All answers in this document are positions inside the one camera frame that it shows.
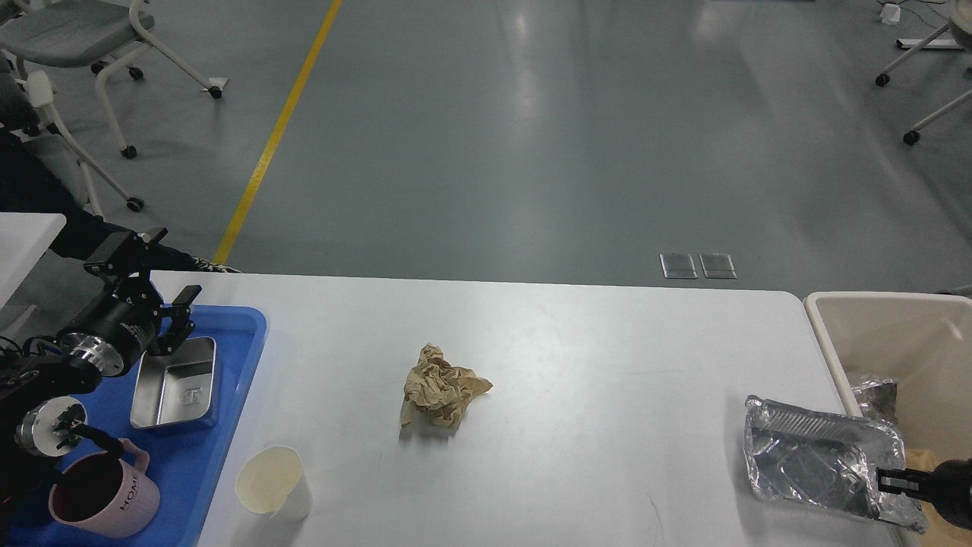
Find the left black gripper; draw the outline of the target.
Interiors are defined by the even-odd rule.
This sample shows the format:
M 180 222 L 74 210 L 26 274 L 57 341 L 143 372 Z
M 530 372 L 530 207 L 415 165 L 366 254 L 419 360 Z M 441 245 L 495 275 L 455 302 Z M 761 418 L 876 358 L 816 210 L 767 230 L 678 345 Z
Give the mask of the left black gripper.
M 150 356 L 170 356 L 183 345 L 194 332 L 191 309 L 202 287 L 185 286 L 171 305 L 161 308 L 148 262 L 167 235 L 163 227 L 113 232 L 95 249 L 84 270 L 102 281 L 104 291 L 59 331 L 60 349 L 104 377 L 118 377 L 147 349 Z M 168 328 L 159 333 L 166 318 Z

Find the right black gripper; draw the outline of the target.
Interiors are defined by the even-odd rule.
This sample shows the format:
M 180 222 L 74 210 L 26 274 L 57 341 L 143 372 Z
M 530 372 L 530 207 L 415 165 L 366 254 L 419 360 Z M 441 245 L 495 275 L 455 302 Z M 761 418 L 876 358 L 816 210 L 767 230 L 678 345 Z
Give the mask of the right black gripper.
M 878 468 L 877 486 L 886 494 L 932 498 L 945 522 L 971 530 L 971 460 L 948 460 L 932 472 Z

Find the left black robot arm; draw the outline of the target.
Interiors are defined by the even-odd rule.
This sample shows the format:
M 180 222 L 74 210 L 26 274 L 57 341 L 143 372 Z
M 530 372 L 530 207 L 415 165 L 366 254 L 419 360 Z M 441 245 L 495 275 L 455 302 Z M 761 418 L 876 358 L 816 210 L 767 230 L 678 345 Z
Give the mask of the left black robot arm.
M 102 290 L 58 332 L 58 353 L 34 356 L 24 343 L 18 356 L 2 358 L 2 516 L 42 482 L 59 481 L 60 458 L 88 438 L 119 451 L 107 433 L 87 425 L 74 396 L 90 394 L 104 378 L 125 376 L 144 354 L 170 356 L 194 331 L 188 285 L 166 304 L 150 280 L 150 253 L 167 235 L 115 232 L 84 263 Z

